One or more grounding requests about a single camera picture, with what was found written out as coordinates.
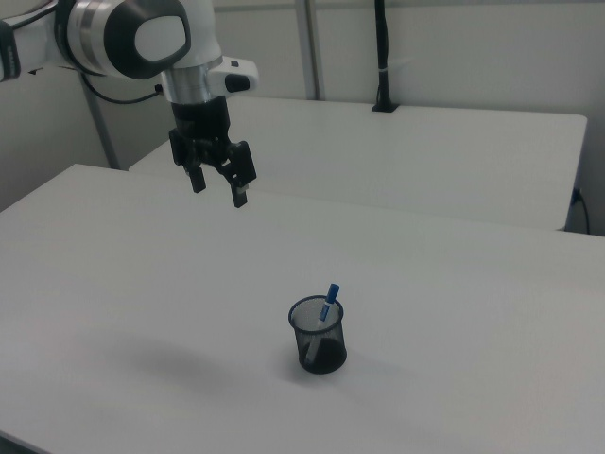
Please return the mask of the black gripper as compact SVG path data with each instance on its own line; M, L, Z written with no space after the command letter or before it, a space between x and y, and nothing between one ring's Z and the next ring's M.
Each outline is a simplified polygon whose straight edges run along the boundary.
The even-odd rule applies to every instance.
M199 193L206 188L201 164L218 166L218 173L230 185L234 207L244 206L249 185L257 175L249 144L232 143L229 138L227 98L218 96L198 104L170 106L176 124L169 132L173 161L183 167L193 191Z

